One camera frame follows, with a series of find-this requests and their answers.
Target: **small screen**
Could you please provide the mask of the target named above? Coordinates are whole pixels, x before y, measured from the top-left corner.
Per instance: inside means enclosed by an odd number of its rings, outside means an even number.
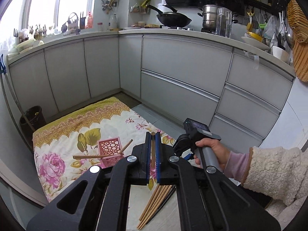
[[[200,122],[196,122],[193,120],[190,120],[190,122],[197,128],[201,128],[202,130],[209,131],[208,127]]]

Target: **kitchen cabinet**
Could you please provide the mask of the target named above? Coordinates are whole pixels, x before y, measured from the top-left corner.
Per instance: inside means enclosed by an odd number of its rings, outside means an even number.
[[[121,88],[140,98],[142,35],[119,37]]]
[[[249,153],[250,147],[259,146],[263,141],[261,136],[220,114],[214,115],[209,129],[236,153]]]
[[[226,84],[216,112],[263,137],[280,114],[274,106],[230,84]]]
[[[59,111],[90,99],[82,40],[46,48],[45,58]]]
[[[172,35],[144,35],[142,68],[221,95],[232,47],[213,41]]]
[[[219,98],[175,79],[141,71],[141,99],[180,121],[191,118],[206,125],[215,113]]]
[[[84,39],[84,54],[92,98],[120,87],[117,36]]]
[[[235,49],[227,82],[282,110],[293,78],[286,72],[275,72],[273,69],[274,65],[268,61],[260,58],[260,64],[257,65],[242,50]]]
[[[58,113],[43,51],[35,52],[10,65],[10,75],[16,97],[24,111],[39,105],[45,118]]]

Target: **floral blanket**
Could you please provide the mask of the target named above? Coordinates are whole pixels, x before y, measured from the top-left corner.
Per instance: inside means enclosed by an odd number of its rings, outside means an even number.
[[[133,139],[124,156],[145,141],[147,131],[159,131],[162,142],[173,145],[174,139],[143,119],[128,106],[112,97],[64,116],[33,134],[36,170],[48,201],[52,201],[74,180],[100,159],[73,159],[73,155],[99,155],[97,142],[120,137],[124,146]],[[156,182],[151,171],[149,189]]]

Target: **wooden chopstick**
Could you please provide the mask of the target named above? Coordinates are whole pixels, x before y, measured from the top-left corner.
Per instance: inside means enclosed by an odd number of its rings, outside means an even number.
[[[102,155],[102,156],[73,156],[73,159],[80,160],[80,159],[92,159],[92,158],[104,158],[104,157],[110,157],[114,155]]]
[[[155,132],[151,133],[151,167],[155,167]]]
[[[133,142],[133,139],[131,139],[120,151],[118,151],[118,154],[122,154],[125,149]]]
[[[155,203],[155,207],[147,214],[147,217],[145,220],[139,225],[138,229],[141,230],[145,226],[145,224],[148,222],[148,220],[152,217],[152,215],[155,213],[155,211],[158,209],[160,204],[163,202],[169,191],[171,190],[172,185],[166,186],[163,192],[161,193],[161,196],[159,197],[158,201]]]
[[[149,207],[147,208],[145,214],[143,215],[142,219],[140,220],[139,224],[137,227],[139,227],[141,225],[141,223],[144,221],[144,219],[147,217],[147,214],[150,212],[151,207],[155,204],[156,200],[159,198],[161,192],[164,190],[166,186],[159,186],[155,196],[153,197],[152,202],[150,203]]]
[[[158,209],[155,211],[155,213],[152,215],[152,217],[147,221],[146,225],[157,215],[157,213],[163,208],[163,206],[167,203],[167,201],[170,199],[170,197],[173,195],[173,193],[176,191],[176,186],[173,185],[171,187],[171,190],[167,194],[166,198],[164,201],[159,205]]]
[[[140,216],[140,218],[139,218],[139,221],[142,220],[143,216],[145,215],[145,212],[147,211],[147,209],[149,208],[150,204],[152,203],[153,198],[154,198],[156,192],[158,191],[158,188],[159,188],[159,184],[157,184],[157,186],[156,186],[156,188],[155,188],[155,190],[154,190],[154,192],[153,192],[153,194],[152,194],[152,196],[151,196],[149,202],[148,202],[147,205],[145,206],[144,211],[142,212],[142,214],[141,214],[141,216]]]

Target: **black trash bin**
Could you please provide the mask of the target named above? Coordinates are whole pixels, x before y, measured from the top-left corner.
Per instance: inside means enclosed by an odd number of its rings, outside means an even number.
[[[42,108],[40,106],[34,106],[28,109],[25,112],[25,116],[28,118],[29,122],[31,123],[31,125],[33,126],[35,130],[46,125],[46,121],[42,113]],[[33,147],[33,141],[32,141],[33,131],[30,128],[30,126],[27,124],[23,116],[19,120],[19,125],[21,127],[21,131],[23,132],[27,142]]]

